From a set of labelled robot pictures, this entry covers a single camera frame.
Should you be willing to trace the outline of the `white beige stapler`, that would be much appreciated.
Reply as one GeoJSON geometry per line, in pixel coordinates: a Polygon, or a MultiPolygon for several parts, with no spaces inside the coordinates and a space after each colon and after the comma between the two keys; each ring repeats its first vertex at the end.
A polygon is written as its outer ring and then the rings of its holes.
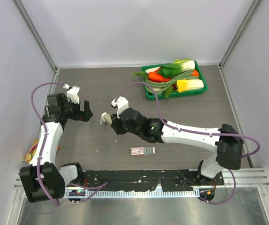
{"type": "Polygon", "coordinates": [[[101,114],[101,118],[100,118],[100,124],[101,125],[111,125],[112,124],[112,119],[111,119],[111,116],[110,114],[104,112],[101,114]]]}

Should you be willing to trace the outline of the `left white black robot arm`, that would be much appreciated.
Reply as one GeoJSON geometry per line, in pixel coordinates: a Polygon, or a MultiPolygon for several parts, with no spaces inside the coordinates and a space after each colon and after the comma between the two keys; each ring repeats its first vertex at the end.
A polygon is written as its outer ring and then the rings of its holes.
{"type": "Polygon", "coordinates": [[[37,151],[19,172],[20,180],[30,203],[58,201],[64,196],[66,186],[79,187],[84,183],[84,173],[79,163],[55,166],[59,140],[68,120],[88,122],[93,116],[88,100],[84,109],[64,93],[50,94],[41,122],[41,136],[37,151]]]}

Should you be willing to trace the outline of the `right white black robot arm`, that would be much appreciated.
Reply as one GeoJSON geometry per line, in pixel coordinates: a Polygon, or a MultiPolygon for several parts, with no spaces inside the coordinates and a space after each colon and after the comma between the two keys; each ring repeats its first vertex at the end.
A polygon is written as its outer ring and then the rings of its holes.
{"type": "Polygon", "coordinates": [[[199,163],[196,179],[201,185],[209,184],[224,169],[241,168],[244,141],[236,130],[228,124],[210,131],[199,127],[188,127],[147,118],[138,111],[128,108],[120,115],[110,115],[111,128],[117,135],[132,133],[148,143],[181,143],[211,151],[210,157],[199,163]]]}

